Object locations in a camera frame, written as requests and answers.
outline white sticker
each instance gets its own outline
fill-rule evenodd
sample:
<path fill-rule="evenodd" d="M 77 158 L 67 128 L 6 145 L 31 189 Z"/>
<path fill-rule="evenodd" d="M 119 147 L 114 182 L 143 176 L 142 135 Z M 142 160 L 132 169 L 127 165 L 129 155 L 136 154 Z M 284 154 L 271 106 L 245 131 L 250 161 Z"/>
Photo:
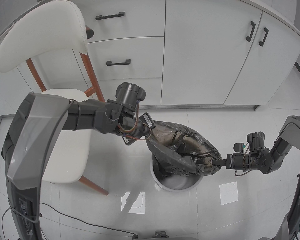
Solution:
<path fill-rule="evenodd" d="M 125 143 L 129 143 L 128 139 L 126 137 L 123 137 Z"/>
<path fill-rule="evenodd" d="M 219 187 L 221 205 L 233 203 L 239 200 L 237 182 L 221 184 Z"/>
<path fill-rule="evenodd" d="M 151 127 L 151 126 L 152 126 L 152 123 L 151 123 L 150 119 L 148 118 L 148 115 L 147 115 L 147 114 L 144 114 L 144 119 L 145 119 L 146 122 L 148 123 L 148 126 Z"/>

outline black handle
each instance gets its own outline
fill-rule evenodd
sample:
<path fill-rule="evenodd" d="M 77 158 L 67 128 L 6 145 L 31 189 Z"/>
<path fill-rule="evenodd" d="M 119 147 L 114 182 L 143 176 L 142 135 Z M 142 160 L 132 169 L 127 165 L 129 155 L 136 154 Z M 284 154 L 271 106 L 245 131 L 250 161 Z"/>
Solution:
<path fill-rule="evenodd" d="M 252 26 L 252 30 L 251 30 L 250 36 L 247 36 L 247 37 L 246 37 L 246 40 L 247 40 L 248 42 L 251 42 L 251 39 L 252 39 L 252 36 L 253 36 L 253 33 L 254 33 L 254 29 L 255 29 L 255 26 L 256 26 L 255 22 L 253 22 L 253 21 L 251 21 L 250 24 L 251 24 L 251 26 Z"/>
<path fill-rule="evenodd" d="M 259 42 L 259 45 L 260 45 L 260 46 L 263 46 L 263 45 L 265 44 L 265 40 L 266 40 L 267 35 L 268 35 L 268 33 L 269 33 L 269 30 L 268 30 L 267 28 L 264 28 L 264 31 L 265 31 L 265 37 L 263 38 L 263 41 L 260 41 L 260 42 Z"/>
<path fill-rule="evenodd" d="M 126 59 L 125 62 L 116 62 L 116 63 L 112 63 L 112 61 L 106 61 L 107 66 L 129 65 L 130 63 L 131 63 L 131 59 Z"/>
<path fill-rule="evenodd" d="M 125 12 L 119 12 L 118 14 L 115 14 L 115 15 L 108 15 L 108 16 L 99 15 L 96 17 L 96 20 L 113 18 L 113 17 L 124 17 L 124 16 L 125 16 Z"/>

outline chair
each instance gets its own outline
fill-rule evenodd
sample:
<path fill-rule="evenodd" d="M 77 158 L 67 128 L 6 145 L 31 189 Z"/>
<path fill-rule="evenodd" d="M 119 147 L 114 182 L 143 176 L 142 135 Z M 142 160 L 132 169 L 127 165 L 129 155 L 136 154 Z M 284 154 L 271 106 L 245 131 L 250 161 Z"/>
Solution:
<path fill-rule="evenodd" d="M 26 14 L 5 36 L 0 45 L 0 72 L 8 72 L 26 61 L 42 93 L 77 101 L 87 100 L 96 93 L 100 101 L 105 101 L 87 54 L 86 34 L 83 16 L 74 3 L 65 0 L 45 3 Z M 85 92 L 77 89 L 46 90 L 31 57 L 55 49 L 73 49 L 80 52 L 92 87 Z M 51 183 L 72 183 L 78 180 L 108 195 L 106 190 L 82 176 L 89 155 L 90 138 L 91 130 L 62 131 L 50 156 L 43 180 Z"/>

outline garbage bag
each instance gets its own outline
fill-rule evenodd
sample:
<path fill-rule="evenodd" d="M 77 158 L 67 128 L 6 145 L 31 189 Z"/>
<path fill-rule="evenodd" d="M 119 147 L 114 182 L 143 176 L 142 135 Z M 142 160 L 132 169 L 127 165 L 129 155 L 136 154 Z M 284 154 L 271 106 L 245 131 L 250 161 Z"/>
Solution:
<path fill-rule="evenodd" d="M 147 146 L 152 153 L 153 170 L 158 180 L 172 174 L 181 176 L 213 175 L 221 166 L 218 150 L 197 131 L 182 124 L 154 121 Z"/>

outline barcode label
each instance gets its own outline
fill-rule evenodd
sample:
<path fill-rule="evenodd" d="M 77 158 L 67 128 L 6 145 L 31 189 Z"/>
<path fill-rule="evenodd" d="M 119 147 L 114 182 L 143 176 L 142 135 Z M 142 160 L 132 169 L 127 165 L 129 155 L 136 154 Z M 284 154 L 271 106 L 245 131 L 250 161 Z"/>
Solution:
<path fill-rule="evenodd" d="M 128 139 L 126 137 L 123 137 L 125 143 L 129 143 Z"/>
<path fill-rule="evenodd" d="M 144 119 L 146 120 L 146 122 L 148 123 L 148 126 L 151 127 L 152 123 L 150 121 L 150 119 L 148 118 L 147 114 L 144 114 Z"/>

